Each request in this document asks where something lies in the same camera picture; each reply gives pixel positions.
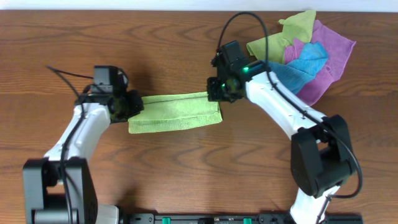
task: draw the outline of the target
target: olive green cloth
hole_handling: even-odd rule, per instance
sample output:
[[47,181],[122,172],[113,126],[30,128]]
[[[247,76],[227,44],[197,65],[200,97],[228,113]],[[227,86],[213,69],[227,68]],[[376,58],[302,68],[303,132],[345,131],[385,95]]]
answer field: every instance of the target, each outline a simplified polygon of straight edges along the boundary
[[218,102],[207,92],[142,97],[144,110],[129,119],[129,133],[155,133],[206,126],[222,122]]
[[[285,48],[294,44],[293,39],[301,40],[304,43],[311,41],[316,14],[317,12],[314,10],[307,10],[279,20],[279,23],[284,26],[282,32],[268,37],[268,58],[271,62],[284,64]],[[258,60],[265,59],[266,43],[264,38],[250,42],[246,47],[250,55],[256,56]]]

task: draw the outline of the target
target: blue cloth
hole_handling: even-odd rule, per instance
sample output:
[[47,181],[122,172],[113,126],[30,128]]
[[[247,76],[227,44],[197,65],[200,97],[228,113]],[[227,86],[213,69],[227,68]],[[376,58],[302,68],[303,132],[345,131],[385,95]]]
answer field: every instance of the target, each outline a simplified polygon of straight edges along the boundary
[[286,88],[297,94],[306,83],[315,78],[328,58],[328,52],[321,43],[307,43],[298,59],[286,65],[269,62],[269,66]]

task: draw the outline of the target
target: wooden table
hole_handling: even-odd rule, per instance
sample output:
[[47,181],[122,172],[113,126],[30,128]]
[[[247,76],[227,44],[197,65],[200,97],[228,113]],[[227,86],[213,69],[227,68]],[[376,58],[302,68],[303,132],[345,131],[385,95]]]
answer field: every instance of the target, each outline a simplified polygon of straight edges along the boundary
[[[44,66],[93,74],[115,65],[142,95],[205,91],[224,23],[232,12],[1,11],[0,222],[24,222],[22,166],[59,139],[75,96]],[[294,12],[259,13],[270,33]],[[398,14],[319,12],[317,19],[357,44],[342,79],[314,106],[349,124],[364,172],[359,197],[329,212],[362,213],[366,223],[398,222]],[[225,42],[262,37],[254,19],[228,28]],[[68,77],[79,89],[90,80]],[[130,212],[258,213],[288,210],[297,186],[290,142],[247,100],[222,103],[224,121],[186,131],[105,131],[90,162],[100,202]],[[341,194],[356,186],[350,178]]]

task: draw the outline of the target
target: folded green cloth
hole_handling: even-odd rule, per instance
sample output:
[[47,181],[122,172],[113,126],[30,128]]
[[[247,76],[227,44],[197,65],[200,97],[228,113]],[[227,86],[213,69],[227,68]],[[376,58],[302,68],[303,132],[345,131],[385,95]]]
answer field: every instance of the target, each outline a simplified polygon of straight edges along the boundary
[[129,133],[155,133],[206,126],[222,122],[218,102],[207,92],[142,97],[144,110],[129,119]]
[[[285,47],[293,45],[293,39],[299,39],[304,43],[311,41],[316,13],[314,10],[307,10],[279,20],[279,23],[284,25],[282,32],[268,37],[268,58],[271,62],[284,63]],[[265,59],[266,43],[264,38],[250,42],[246,47],[250,55],[256,56],[258,60]]]

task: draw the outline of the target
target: light green towel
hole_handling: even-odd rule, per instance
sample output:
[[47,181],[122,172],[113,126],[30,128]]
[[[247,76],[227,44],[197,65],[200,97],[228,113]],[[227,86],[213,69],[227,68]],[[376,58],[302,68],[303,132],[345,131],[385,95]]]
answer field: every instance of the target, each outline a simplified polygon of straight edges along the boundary
[[142,97],[144,110],[129,119],[129,133],[155,133],[196,128],[222,122],[218,102],[207,92]]
[[[307,10],[279,20],[279,23],[284,25],[282,32],[268,37],[268,57],[271,62],[284,64],[285,48],[293,45],[293,39],[299,39],[304,43],[311,41],[316,14],[317,12],[314,10]],[[258,60],[265,59],[266,43],[264,38],[250,42],[246,47],[250,55],[256,56]]]

